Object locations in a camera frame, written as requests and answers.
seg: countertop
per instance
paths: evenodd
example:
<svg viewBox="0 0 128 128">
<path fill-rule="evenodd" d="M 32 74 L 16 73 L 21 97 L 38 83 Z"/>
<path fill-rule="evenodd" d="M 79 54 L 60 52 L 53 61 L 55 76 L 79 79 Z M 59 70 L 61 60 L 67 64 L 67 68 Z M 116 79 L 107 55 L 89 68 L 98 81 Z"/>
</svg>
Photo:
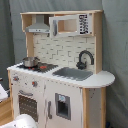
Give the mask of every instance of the countertop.
<svg viewBox="0 0 128 128">
<path fill-rule="evenodd" d="M 17 66 L 21 64 L 22 63 L 11 66 L 7 68 L 7 70 L 14 70 L 14 71 L 20 71 L 28 74 L 33 74 L 33 75 L 41 76 L 44 79 L 49 79 L 49 80 L 51 79 L 55 81 L 65 82 L 67 84 L 70 84 L 71 86 L 82 87 L 82 88 L 102 88 L 102 87 L 111 85 L 115 80 L 115 76 L 110 72 L 101 71 L 98 74 L 91 75 L 90 77 L 88 77 L 83 81 L 76 81 L 76 80 L 71 80 L 71 79 L 52 75 L 53 72 L 63 68 L 63 66 L 58 66 L 46 73 L 39 73 L 39 72 L 33 72 L 33 71 L 17 68 Z"/>
</svg>

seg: stovetop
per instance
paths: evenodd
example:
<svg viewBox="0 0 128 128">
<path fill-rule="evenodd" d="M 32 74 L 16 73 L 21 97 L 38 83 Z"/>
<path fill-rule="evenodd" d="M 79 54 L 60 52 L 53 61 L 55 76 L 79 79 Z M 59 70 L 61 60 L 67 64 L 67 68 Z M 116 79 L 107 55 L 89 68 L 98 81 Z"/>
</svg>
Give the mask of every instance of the stovetop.
<svg viewBox="0 0 128 128">
<path fill-rule="evenodd" d="M 34 67 L 25 67 L 23 64 L 20 65 L 20 66 L 17 66 L 17 67 L 25 69 L 25 70 L 45 73 L 45 72 L 50 71 L 51 69 L 53 69 L 55 67 L 58 67 L 58 65 L 53 65 L 53 64 L 47 64 L 47 63 L 39 62 L 38 65 L 34 66 Z"/>
</svg>

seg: pot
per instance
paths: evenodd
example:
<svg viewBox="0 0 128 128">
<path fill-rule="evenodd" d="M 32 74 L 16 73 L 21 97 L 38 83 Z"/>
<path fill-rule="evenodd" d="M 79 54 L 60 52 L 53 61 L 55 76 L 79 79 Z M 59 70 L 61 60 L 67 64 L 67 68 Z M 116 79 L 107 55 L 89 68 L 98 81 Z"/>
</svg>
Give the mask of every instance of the pot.
<svg viewBox="0 0 128 128">
<path fill-rule="evenodd" d="M 37 57 L 25 57 L 23 59 L 23 65 L 25 67 L 34 67 L 38 64 L 38 61 L 40 61 L 40 59 Z"/>
</svg>

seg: faucet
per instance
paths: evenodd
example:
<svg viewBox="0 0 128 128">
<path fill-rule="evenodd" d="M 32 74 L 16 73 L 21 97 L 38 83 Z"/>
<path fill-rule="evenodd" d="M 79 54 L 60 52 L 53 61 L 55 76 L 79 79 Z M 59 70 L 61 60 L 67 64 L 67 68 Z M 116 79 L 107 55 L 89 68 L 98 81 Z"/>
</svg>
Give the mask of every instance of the faucet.
<svg viewBox="0 0 128 128">
<path fill-rule="evenodd" d="M 81 57 L 82 57 L 83 54 L 88 54 L 90 59 L 91 59 L 91 65 L 94 65 L 94 58 L 93 58 L 92 54 L 89 51 L 84 50 L 84 51 L 80 52 L 80 54 L 79 54 L 79 62 L 76 65 L 78 67 L 78 69 L 81 69 L 81 70 L 85 69 L 86 66 L 87 66 L 86 62 L 85 63 L 81 62 Z"/>
</svg>

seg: gray curtain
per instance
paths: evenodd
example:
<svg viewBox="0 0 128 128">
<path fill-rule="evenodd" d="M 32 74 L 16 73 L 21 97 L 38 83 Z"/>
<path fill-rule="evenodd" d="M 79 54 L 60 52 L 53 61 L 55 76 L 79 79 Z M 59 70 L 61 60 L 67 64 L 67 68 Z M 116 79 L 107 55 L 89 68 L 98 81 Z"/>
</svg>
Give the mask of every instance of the gray curtain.
<svg viewBox="0 0 128 128">
<path fill-rule="evenodd" d="M 127 0 L 10 0 L 16 63 L 26 56 L 21 12 L 104 10 L 103 70 L 116 77 L 107 87 L 107 121 L 114 128 L 128 127 L 128 1 Z"/>
<path fill-rule="evenodd" d="M 7 67 L 13 65 L 14 49 L 8 0 L 0 0 L 0 77 L 5 90 L 9 89 Z"/>
</svg>

